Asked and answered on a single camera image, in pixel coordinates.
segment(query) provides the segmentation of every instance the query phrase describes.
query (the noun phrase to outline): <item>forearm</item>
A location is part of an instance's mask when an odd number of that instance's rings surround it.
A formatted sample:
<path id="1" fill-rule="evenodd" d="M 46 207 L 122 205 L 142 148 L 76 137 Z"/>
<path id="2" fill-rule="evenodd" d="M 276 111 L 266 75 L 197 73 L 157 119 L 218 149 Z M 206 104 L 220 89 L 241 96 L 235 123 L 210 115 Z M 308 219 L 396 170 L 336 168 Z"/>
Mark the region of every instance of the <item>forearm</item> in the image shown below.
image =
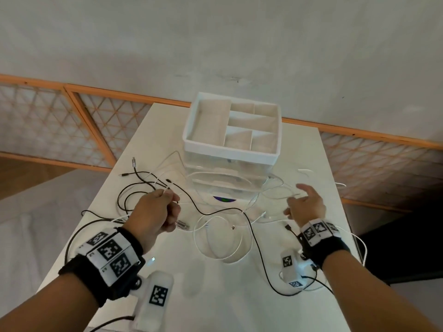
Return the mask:
<path id="1" fill-rule="evenodd" d="M 67 273 L 1 318 L 0 331 L 81 332 L 97 310 L 91 292 Z"/>
<path id="2" fill-rule="evenodd" d="M 336 251 L 328 256 L 323 272 L 351 331 L 439 331 L 347 251 Z"/>

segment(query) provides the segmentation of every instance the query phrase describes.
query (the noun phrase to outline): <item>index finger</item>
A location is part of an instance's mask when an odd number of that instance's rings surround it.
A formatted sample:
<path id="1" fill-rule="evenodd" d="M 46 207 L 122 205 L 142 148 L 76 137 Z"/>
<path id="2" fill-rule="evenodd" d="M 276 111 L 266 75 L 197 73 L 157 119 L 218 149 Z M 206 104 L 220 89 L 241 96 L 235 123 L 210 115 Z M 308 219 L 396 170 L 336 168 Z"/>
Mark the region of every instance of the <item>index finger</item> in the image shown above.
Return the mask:
<path id="1" fill-rule="evenodd" d="M 307 184 L 296 184 L 296 188 L 303 190 L 307 193 L 309 197 L 319 197 L 317 191 L 310 185 Z"/>

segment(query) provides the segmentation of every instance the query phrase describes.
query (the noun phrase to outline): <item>gray floor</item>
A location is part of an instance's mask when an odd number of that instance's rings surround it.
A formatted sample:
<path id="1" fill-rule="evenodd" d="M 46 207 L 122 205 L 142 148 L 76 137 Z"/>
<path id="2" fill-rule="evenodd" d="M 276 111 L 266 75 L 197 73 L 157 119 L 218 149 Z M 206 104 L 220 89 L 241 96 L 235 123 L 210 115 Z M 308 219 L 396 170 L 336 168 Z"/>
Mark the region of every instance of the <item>gray floor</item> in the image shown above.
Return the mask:
<path id="1" fill-rule="evenodd" d="M 107 176 L 74 170 L 0 201 L 0 317 L 37 291 Z"/>

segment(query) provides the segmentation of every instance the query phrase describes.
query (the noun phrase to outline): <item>person's right hand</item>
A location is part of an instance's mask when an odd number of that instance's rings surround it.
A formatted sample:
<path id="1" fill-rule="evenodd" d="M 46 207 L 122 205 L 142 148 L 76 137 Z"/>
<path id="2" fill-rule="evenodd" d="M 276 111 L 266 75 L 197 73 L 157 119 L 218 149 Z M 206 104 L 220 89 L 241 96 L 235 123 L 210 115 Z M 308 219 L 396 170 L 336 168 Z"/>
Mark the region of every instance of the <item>person's right hand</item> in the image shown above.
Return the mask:
<path id="1" fill-rule="evenodd" d="M 326 206 L 323 199 L 318 195 L 317 191 L 310 185 L 296 184 L 297 189 L 306 191 L 307 197 L 287 199 L 288 208 L 283 211 L 288 219 L 296 221 L 297 225 L 302 228 L 309 220 L 324 218 L 326 214 Z"/>

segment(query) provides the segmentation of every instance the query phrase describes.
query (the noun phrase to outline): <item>wrist-mounted device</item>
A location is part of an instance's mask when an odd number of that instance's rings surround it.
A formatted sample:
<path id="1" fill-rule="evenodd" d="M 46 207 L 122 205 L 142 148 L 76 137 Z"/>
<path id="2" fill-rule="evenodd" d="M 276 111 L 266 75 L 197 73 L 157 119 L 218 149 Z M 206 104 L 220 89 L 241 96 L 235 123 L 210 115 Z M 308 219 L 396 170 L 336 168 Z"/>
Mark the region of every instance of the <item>wrist-mounted device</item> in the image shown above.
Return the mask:
<path id="1" fill-rule="evenodd" d="M 137 273 L 145 264 L 143 247 L 124 228 L 103 229 L 75 252 L 76 256 L 58 274 L 74 273 L 100 307 L 107 299 L 126 297 L 140 286 Z"/>
<path id="2" fill-rule="evenodd" d="M 306 258 L 323 267 L 326 257 L 335 251 L 350 251 L 341 240 L 340 231 L 327 220 L 314 219 L 306 223 L 297 236 Z"/>

